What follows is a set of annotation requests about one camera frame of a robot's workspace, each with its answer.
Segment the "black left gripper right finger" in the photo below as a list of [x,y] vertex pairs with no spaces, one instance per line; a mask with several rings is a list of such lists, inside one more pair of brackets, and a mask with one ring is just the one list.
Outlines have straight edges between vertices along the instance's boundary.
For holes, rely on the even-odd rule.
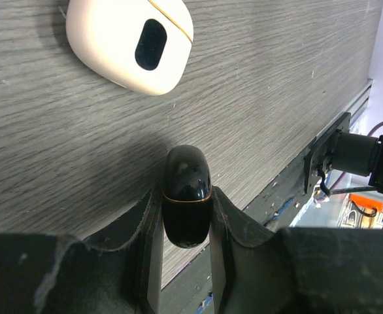
[[268,230],[212,191],[217,313],[383,313],[383,229]]

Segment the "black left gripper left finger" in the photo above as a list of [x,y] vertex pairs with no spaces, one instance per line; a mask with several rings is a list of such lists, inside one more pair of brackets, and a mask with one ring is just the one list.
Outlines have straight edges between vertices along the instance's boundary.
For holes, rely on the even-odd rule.
[[86,239],[0,234],[0,313],[157,313],[162,195]]

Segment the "black earbud charging case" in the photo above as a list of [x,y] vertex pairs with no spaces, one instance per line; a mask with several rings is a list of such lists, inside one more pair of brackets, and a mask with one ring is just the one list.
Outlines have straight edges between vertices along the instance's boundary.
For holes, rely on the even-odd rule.
[[169,241],[183,249],[206,239],[213,210],[212,182],[205,155],[197,147],[180,145],[166,158],[161,210]]

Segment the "beige earbud charging case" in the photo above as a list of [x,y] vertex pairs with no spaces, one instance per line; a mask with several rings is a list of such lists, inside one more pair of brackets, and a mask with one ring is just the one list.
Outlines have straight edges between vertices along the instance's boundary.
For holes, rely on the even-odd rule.
[[193,44],[193,21],[183,1],[71,0],[65,29],[87,67],[150,96],[179,83]]

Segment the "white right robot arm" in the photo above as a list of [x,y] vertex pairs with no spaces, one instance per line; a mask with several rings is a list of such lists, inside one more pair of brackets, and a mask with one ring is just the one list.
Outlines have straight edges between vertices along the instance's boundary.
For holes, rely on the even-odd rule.
[[326,196],[353,192],[377,191],[383,194],[383,135],[379,138],[339,132],[331,146],[330,166],[345,173],[369,178],[366,187],[330,190],[320,184]]

